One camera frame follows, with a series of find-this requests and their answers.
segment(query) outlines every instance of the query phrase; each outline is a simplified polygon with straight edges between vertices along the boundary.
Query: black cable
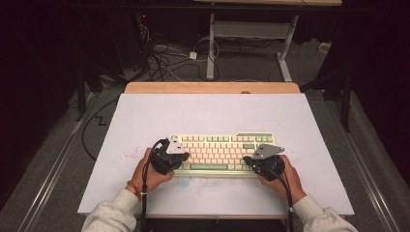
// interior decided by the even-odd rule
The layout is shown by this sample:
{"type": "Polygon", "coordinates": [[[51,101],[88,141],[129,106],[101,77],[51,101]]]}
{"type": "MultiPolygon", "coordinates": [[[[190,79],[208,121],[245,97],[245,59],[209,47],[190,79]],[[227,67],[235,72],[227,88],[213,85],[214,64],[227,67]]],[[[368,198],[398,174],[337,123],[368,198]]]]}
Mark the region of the black cable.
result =
{"type": "Polygon", "coordinates": [[[147,162],[144,164],[142,168],[142,212],[141,212],[141,232],[145,231],[145,219],[147,215],[147,178],[148,178],[148,169],[150,167],[150,162],[153,159],[152,155],[154,154],[155,149],[157,148],[158,144],[164,143],[166,140],[165,139],[160,139],[157,141],[154,146],[151,148],[150,155],[148,156],[147,162]]]}
{"type": "Polygon", "coordinates": [[[161,75],[161,81],[163,81],[163,73],[162,73],[162,66],[161,66],[162,61],[155,55],[153,55],[153,58],[155,62],[157,63],[158,71],[160,72],[160,75],[161,75]]]}
{"type": "MultiPolygon", "coordinates": [[[[157,61],[154,61],[155,59],[154,59],[153,55],[151,55],[150,58],[151,58],[151,60],[152,60],[151,64],[157,64],[157,61]]],[[[150,78],[149,78],[148,80],[146,80],[146,81],[154,81],[154,80],[156,80],[156,79],[154,79],[154,76],[155,76],[155,74],[156,74],[157,72],[160,71],[159,69],[154,69],[154,68],[152,68],[151,64],[149,64],[149,68],[148,68],[148,73],[149,73],[149,75],[150,75],[150,78]]]]}
{"type": "Polygon", "coordinates": [[[239,47],[239,48],[238,48],[239,50],[236,52],[236,54],[231,55],[231,56],[223,56],[223,55],[221,54],[221,52],[222,52],[224,49],[237,49],[237,47],[223,46],[223,45],[220,45],[220,42],[218,42],[218,44],[219,44],[219,49],[220,49],[219,57],[221,57],[221,58],[232,59],[232,58],[238,57],[238,56],[241,55],[241,53],[242,53],[242,45],[241,45],[240,43],[235,43],[235,44],[239,47]]]}
{"type": "Polygon", "coordinates": [[[112,100],[112,101],[109,101],[108,103],[106,103],[102,108],[100,108],[96,113],[94,113],[93,116],[90,117],[90,119],[89,119],[89,120],[87,121],[87,123],[85,124],[84,129],[82,130],[81,143],[82,143],[82,146],[84,147],[85,152],[87,153],[87,155],[88,155],[92,160],[97,160],[97,158],[95,158],[95,157],[90,153],[90,151],[88,150],[87,146],[85,145],[85,141],[84,141],[84,133],[85,133],[85,130],[87,129],[87,127],[88,127],[88,125],[90,124],[91,120],[93,120],[93,119],[97,116],[97,114],[99,114],[103,109],[105,109],[107,106],[109,106],[109,105],[112,104],[113,102],[117,102],[117,101],[118,101],[118,99],[112,100]]]}
{"type": "Polygon", "coordinates": [[[288,225],[289,225],[289,231],[293,232],[294,231],[294,227],[293,227],[293,200],[292,200],[292,192],[290,191],[290,187],[289,187],[289,181],[287,180],[287,175],[286,172],[283,171],[283,174],[286,178],[286,182],[287,184],[283,181],[283,179],[273,170],[271,169],[267,169],[269,170],[269,172],[271,172],[272,174],[275,175],[275,177],[283,184],[284,189],[286,190],[286,194],[287,194],[287,206],[289,207],[288,210],[288,225]]]}
{"type": "Polygon", "coordinates": [[[263,40],[262,44],[254,45],[252,43],[260,43],[260,41],[240,41],[239,39],[235,39],[233,41],[230,41],[230,40],[225,39],[225,38],[222,38],[222,39],[226,40],[226,41],[229,41],[229,42],[236,43],[236,44],[251,47],[251,48],[244,49],[244,50],[254,50],[254,49],[257,49],[257,48],[266,48],[266,47],[270,46],[275,41],[274,39],[266,39],[266,40],[263,40]]]}
{"type": "Polygon", "coordinates": [[[179,65],[179,64],[182,64],[182,63],[185,63],[185,62],[188,62],[188,61],[191,61],[191,59],[182,60],[182,61],[179,61],[177,63],[169,64],[168,66],[179,65]]]}
{"type": "Polygon", "coordinates": [[[157,55],[160,57],[160,61],[163,63],[163,65],[165,67],[168,67],[169,66],[169,59],[164,55],[161,55],[161,54],[157,54],[157,55]]]}
{"type": "Polygon", "coordinates": [[[138,78],[141,78],[145,73],[148,72],[148,64],[145,64],[144,67],[142,67],[141,71],[137,74],[135,74],[133,77],[131,77],[128,82],[132,82],[137,80],[138,78]]]}
{"type": "Polygon", "coordinates": [[[176,71],[176,70],[178,70],[178,69],[180,69],[180,68],[182,68],[182,67],[184,67],[184,66],[189,66],[189,65],[191,65],[191,66],[196,66],[196,68],[197,68],[197,70],[198,70],[198,77],[199,77],[199,79],[201,79],[202,81],[208,81],[208,80],[202,78],[202,76],[201,76],[201,70],[200,70],[199,66],[196,65],[196,64],[185,64],[185,65],[182,65],[182,66],[180,66],[180,67],[178,67],[178,68],[175,68],[175,69],[171,70],[171,72],[174,72],[174,71],[176,71]]]}

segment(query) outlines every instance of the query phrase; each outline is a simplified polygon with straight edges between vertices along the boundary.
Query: dark background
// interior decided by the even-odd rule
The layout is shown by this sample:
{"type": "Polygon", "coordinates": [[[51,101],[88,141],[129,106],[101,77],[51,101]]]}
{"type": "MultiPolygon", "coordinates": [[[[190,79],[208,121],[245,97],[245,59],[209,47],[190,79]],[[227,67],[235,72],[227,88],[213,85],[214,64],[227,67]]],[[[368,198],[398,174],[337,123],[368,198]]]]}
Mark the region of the dark background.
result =
{"type": "MultiPolygon", "coordinates": [[[[410,68],[406,59],[410,54],[409,14],[399,0],[344,1],[343,5],[368,7],[379,2],[382,7],[372,16],[350,14],[341,20],[340,15],[301,15],[294,40],[301,44],[312,38],[322,42],[333,39],[318,78],[349,64],[353,90],[409,183],[405,151],[410,144],[410,68]]],[[[84,17],[62,10],[50,0],[1,2],[0,207],[50,128],[69,107],[78,67],[94,62],[122,74],[125,66],[139,62],[140,57],[132,56],[139,48],[133,45],[138,37],[130,16],[117,13],[84,17]]],[[[176,16],[164,26],[169,17],[170,14],[151,14],[159,31],[191,38],[190,42],[208,30],[208,16],[204,14],[189,14],[189,20],[176,16]],[[185,30],[166,29],[181,23],[187,24],[185,30]]],[[[248,17],[265,20],[264,15],[248,17]]]]}

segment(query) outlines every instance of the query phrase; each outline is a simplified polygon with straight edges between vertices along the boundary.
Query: wooden table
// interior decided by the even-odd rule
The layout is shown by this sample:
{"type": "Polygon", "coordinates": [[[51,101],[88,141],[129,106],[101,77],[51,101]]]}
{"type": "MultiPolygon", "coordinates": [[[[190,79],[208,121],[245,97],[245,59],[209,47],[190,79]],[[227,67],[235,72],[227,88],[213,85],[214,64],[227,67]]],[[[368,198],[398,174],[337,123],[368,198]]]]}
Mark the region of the wooden table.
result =
{"type": "MultiPolygon", "coordinates": [[[[307,98],[288,82],[130,83],[118,101],[78,212],[89,214],[101,201],[112,199],[145,149],[159,139],[178,132],[247,131],[273,132],[298,169],[305,191],[343,216],[354,214],[307,98]]],[[[176,176],[148,197],[147,218],[286,217],[286,202],[256,178],[176,176]]]]}
{"type": "Polygon", "coordinates": [[[298,94],[292,82],[132,82],[125,94],[298,94]]]}

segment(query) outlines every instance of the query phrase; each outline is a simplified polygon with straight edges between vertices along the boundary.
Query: white sleeve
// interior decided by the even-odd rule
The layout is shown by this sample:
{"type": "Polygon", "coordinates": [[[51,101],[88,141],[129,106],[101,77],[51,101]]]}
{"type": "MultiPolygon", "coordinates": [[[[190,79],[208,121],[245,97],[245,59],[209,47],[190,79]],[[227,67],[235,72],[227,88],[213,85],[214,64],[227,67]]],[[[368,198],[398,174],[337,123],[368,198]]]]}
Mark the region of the white sleeve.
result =
{"type": "Polygon", "coordinates": [[[122,189],[112,202],[101,202],[88,215],[81,231],[133,231],[138,198],[122,189]]]}
{"type": "Polygon", "coordinates": [[[293,209],[304,224],[305,232],[358,231],[341,218],[334,209],[322,208],[310,195],[296,202],[293,209]]]}

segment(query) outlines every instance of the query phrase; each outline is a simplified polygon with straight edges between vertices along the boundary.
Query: hand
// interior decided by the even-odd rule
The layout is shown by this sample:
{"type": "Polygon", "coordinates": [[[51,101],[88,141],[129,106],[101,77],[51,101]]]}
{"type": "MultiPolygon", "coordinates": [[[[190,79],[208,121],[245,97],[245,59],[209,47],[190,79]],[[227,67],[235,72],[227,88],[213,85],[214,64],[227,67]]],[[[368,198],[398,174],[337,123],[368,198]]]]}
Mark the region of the hand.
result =
{"type": "MultiPolygon", "coordinates": [[[[284,168],[284,173],[286,173],[287,180],[289,182],[289,188],[290,188],[290,191],[292,193],[292,203],[294,204],[297,201],[299,201],[300,199],[302,199],[303,197],[305,197],[307,194],[302,189],[301,179],[299,178],[298,172],[296,171],[295,167],[293,167],[290,164],[290,161],[287,158],[287,156],[280,155],[280,157],[284,162],[284,167],[285,167],[284,168]]],[[[286,183],[286,177],[285,177],[284,173],[282,173],[280,175],[280,177],[286,183]]],[[[284,186],[283,186],[283,184],[281,183],[280,180],[276,179],[272,182],[269,182],[268,180],[266,180],[264,177],[262,177],[260,175],[258,175],[257,177],[258,177],[258,179],[259,179],[259,181],[262,185],[273,189],[280,196],[287,199],[286,189],[284,188],[284,186]]]]}
{"type": "MultiPolygon", "coordinates": [[[[142,171],[144,169],[145,163],[150,156],[150,153],[151,148],[147,148],[144,158],[138,163],[138,166],[136,167],[132,175],[131,182],[138,188],[138,190],[142,190],[142,171]]],[[[158,173],[152,165],[150,165],[147,174],[147,192],[152,191],[160,184],[171,180],[173,176],[173,171],[167,173],[166,175],[162,175],[158,173]]],[[[131,185],[127,185],[126,189],[132,193],[135,193],[135,189],[131,185]]]]}

